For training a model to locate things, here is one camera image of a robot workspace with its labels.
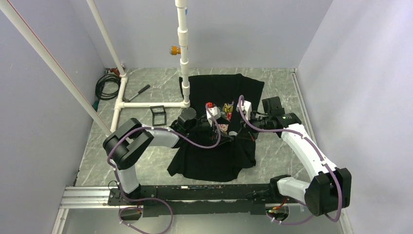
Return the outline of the black floral print t-shirt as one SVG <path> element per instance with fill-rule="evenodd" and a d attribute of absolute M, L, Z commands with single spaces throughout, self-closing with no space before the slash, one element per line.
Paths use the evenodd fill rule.
<path fill-rule="evenodd" d="M 264 82 L 242 74 L 196 75 L 188 78 L 190 106 L 198 120 L 206 120 L 206 104 L 211 103 L 221 112 L 228 124 L 221 124 L 221 138 L 215 127 L 197 127 L 189 133 L 188 141 L 180 139 L 178 151 L 167 171 L 170 176 L 181 174 L 185 178 L 229 182 L 235 180 L 242 169 L 256 165 L 256 143 L 250 135 L 238 137 L 241 115 L 237 112 L 239 96 L 251 102 L 257 110 Z"/>

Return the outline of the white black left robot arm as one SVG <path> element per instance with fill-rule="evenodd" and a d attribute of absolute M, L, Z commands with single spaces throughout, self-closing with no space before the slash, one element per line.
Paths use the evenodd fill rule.
<path fill-rule="evenodd" d="M 169 127 L 163 128 L 148 126 L 131 118 L 104 140 L 103 148 L 122 189 L 121 199 L 132 205 L 141 196 L 135 165 L 148 147 L 178 148 L 186 141 L 199 148 L 211 149 L 223 138 L 224 133 L 215 120 L 184 120 L 179 117 Z"/>

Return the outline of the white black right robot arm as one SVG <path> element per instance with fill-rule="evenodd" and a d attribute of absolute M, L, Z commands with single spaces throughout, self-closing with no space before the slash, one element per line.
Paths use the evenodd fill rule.
<path fill-rule="evenodd" d="M 264 113 L 255 116 L 252 104 L 239 97 L 237 111 L 243 128 L 253 137 L 259 133 L 275 133 L 295 153 L 304 166 L 310 182 L 291 175 L 270 179 L 268 195 L 274 202 L 293 198 L 306 205 L 313 216 L 326 216 L 332 222 L 340 219 L 341 211 L 350 205 L 352 175 L 347 168 L 339 168 L 316 145 L 306 132 L 300 118 L 286 113 L 279 97 L 263 100 Z"/>

